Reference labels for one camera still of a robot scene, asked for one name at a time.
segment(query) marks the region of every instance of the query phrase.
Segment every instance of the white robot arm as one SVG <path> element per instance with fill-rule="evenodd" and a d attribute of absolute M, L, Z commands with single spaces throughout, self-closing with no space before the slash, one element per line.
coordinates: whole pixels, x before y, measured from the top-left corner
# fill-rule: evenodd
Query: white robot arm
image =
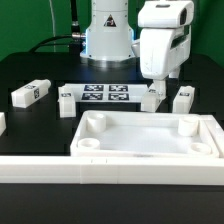
<path fill-rule="evenodd" d="M 157 104 L 166 98 L 165 78 L 178 77 L 180 65 L 188 59 L 191 45 L 192 1 L 146 1 L 138 15 L 140 67 L 144 78 L 153 79 Z"/>

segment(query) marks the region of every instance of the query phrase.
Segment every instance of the black table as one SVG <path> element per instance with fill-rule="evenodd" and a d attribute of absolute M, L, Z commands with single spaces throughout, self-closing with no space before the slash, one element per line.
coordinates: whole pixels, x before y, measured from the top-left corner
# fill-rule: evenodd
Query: black table
<path fill-rule="evenodd" d="M 57 88 L 65 83 L 150 84 L 138 65 L 99 69 L 68 53 L 16 53 L 0 62 L 0 111 L 7 130 L 0 155 L 64 155 L 83 111 L 139 111 L 139 104 L 77 103 L 76 118 L 60 119 Z M 47 96 L 26 109 L 13 108 L 10 93 L 34 79 L 52 82 Z M 179 82 L 169 80 L 158 112 L 170 112 L 180 86 L 196 88 L 191 113 L 212 114 L 224 128 L 224 70 L 192 55 Z M 0 223 L 222 223 L 224 187 L 166 185 L 0 184 Z"/>

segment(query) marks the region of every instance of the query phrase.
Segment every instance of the small white block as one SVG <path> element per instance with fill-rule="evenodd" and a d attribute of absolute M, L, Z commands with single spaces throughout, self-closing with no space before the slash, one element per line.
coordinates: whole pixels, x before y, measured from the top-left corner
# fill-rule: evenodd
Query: small white block
<path fill-rule="evenodd" d="M 156 112 L 161 101 L 157 98 L 154 84 L 152 84 L 148 91 L 142 96 L 141 100 L 141 111 Z"/>
<path fill-rule="evenodd" d="M 191 86 L 181 86 L 174 101 L 173 101 L 173 113 L 188 114 L 193 100 L 194 100 L 195 88 Z"/>
<path fill-rule="evenodd" d="M 2 135 L 5 129 L 6 129 L 5 114 L 0 113 L 0 136 Z"/>
<path fill-rule="evenodd" d="M 76 116 L 76 106 L 75 106 L 75 96 L 71 88 L 59 87 L 59 110 L 60 117 L 75 117 Z"/>
<path fill-rule="evenodd" d="M 34 80 L 29 84 L 11 93 L 12 105 L 14 107 L 27 108 L 46 94 L 51 86 L 51 82 L 45 80 Z"/>

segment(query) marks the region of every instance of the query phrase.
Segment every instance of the white tray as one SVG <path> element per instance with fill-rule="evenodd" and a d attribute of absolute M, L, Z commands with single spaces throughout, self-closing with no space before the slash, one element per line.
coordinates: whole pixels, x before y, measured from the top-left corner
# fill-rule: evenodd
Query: white tray
<path fill-rule="evenodd" d="M 105 130 L 95 132 L 88 128 L 88 118 L 104 116 Z M 203 120 L 199 115 L 187 115 L 198 119 L 196 135 L 182 136 L 178 133 L 179 119 L 186 115 L 135 113 L 112 111 L 87 111 L 83 114 L 71 144 L 72 156 L 103 157 L 203 157 L 218 158 L 219 150 Z M 78 147 L 82 139 L 95 139 L 100 149 Z M 202 143 L 211 152 L 192 150 L 192 144 Z"/>

